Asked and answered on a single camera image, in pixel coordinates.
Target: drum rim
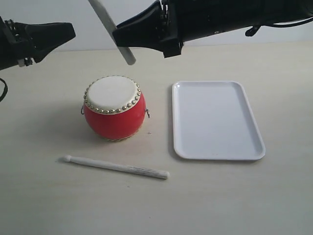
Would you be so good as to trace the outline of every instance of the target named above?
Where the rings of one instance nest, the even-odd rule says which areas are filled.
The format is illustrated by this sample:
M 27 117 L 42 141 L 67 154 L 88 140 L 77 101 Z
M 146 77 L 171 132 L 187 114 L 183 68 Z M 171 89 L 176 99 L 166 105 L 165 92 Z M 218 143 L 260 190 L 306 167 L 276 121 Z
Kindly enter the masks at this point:
M 98 107 L 91 100 L 88 100 L 89 89 L 96 81 L 99 81 L 99 80 L 107 78 L 107 77 L 113 77 L 113 76 L 125 77 L 125 78 L 131 80 L 134 83 L 134 87 L 137 89 L 137 91 L 135 92 L 135 95 L 133 96 L 133 98 L 129 102 L 126 102 L 124 105 L 121 105 L 121 107 L 116 107 L 115 109 L 110 109 L 109 110 L 109 109 L 105 109 L 103 107 Z M 133 108 L 139 102 L 140 97 L 141 97 L 140 86 L 133 79 L 130 79 L 129 77 L 122 76 L 122 75 L 109 75 L 109 76 L 101 77 L 101 78 L 93 81 L 86 88 L 86 91 L 85 91 L 85 94 L 84 94 L 84 104 L 86 105 L 86 107 L 88 107 L 91 111 L 93 111 L 95 113 L 98 113 L 98 114 L 101 114 L 101 115 L 116 115 L 116 114 L 120 114 L 120 113 L 126 112 L 126 111 L 130 110 L 131 108 Z

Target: tray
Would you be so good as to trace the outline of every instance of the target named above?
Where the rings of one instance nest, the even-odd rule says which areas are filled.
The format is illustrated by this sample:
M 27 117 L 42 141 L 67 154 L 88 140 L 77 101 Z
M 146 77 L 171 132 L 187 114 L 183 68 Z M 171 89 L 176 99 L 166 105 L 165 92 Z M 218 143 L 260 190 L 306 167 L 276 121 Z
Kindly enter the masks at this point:
M 173 85 L 174 149 L 185 159 L 259 160 L 265 146 L 246 93 L 233 81 Z

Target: drum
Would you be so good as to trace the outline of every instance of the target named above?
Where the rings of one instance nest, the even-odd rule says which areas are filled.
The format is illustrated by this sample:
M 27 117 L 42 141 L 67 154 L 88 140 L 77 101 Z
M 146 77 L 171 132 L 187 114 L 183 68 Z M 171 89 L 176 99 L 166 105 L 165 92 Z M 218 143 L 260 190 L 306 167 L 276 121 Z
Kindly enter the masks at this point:
M 135 81 L 124 76 L 108 76 L 86 89 L 83 110 L 94 132 L 108 140 L 123 140 L 141 127 L 146 102 Z

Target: white table surface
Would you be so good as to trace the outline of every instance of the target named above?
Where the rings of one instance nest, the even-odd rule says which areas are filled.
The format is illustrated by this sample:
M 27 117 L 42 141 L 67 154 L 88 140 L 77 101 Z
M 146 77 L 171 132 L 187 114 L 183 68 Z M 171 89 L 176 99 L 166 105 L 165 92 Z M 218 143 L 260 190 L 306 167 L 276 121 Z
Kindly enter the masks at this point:
M 9 86 L 0 103 L 0 234 L 313 234 L 313 42 L 185 47 L 169 59 L 148 49 L 134 54 L 132 67 L 112 50 L 57 52 L 0 71 Z M 151 111 L 139 133 L 118 143 L 98 138 L 80 114 L 87 85 L 112 74 L 137 80 Z M 179 80 L 242 83 L 266 156 L 180 159 L 171 119 L 171 85 Z M 56 162 L 64 154 L 171 177 Z

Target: black cable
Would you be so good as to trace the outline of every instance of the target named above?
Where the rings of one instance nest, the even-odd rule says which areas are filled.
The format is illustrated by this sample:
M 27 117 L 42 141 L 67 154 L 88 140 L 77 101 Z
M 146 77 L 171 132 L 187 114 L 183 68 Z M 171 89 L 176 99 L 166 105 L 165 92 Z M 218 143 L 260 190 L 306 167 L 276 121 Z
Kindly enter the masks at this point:
M 267 27 L 273 27 L 273 28 L 290 28 L 290 27 L 296 27 L 296 26 L 300 26 L 300 25 L 303 25 L 303 24 L 307 24 L 307 23 L 310 23 L 313 21 L 313 17 L 312 18 L 309 18 L 307 20 L 304 20 L 304 21 L 300 21 L 300 22 L 297 22 L 297 23 L 289 23 L 289 24 L 262 24 L 263 26 L 267 26 Z
M 2 78 L 0 78 L 0 81 L 4 83 L 4 89 L 3 89 L 2 95 L 0 96 L 0 102 L 1 102 L 1 101 L 3 101 L 6 94 L 8 93 L 8 85 L 6 84 L 6 82 Z

